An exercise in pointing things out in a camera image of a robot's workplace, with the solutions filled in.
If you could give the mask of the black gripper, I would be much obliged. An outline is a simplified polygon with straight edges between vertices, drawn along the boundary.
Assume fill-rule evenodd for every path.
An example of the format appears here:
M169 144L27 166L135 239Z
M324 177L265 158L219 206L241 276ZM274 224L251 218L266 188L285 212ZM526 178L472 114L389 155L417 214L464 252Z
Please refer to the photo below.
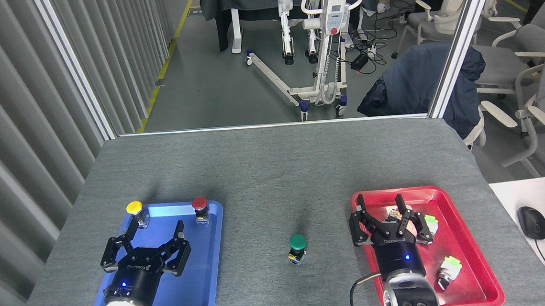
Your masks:
M401 193L396 195L396 204L401 214L399 224L379 225L379 220L366 211L363 196L357 195L356 208L348 219L353 245L373 246L383 279L408 272L425 276L427 273L415 243L422 245L433 243L434 233L430 232L422 212L408 209ZM417 230L415 236L407 230L409 222L412 222Z
M138 223L131 223L125 233L107 240L100 265L105 272L118 271L104 291L106 304L125 301L152 306L163 272L179 277L186 267L191 246L185 239L182 220L177 222L173 238L161 246L161 255L155 247L132 248L131 241L137 229ZM127 255L117 265L116 257L121 247Z

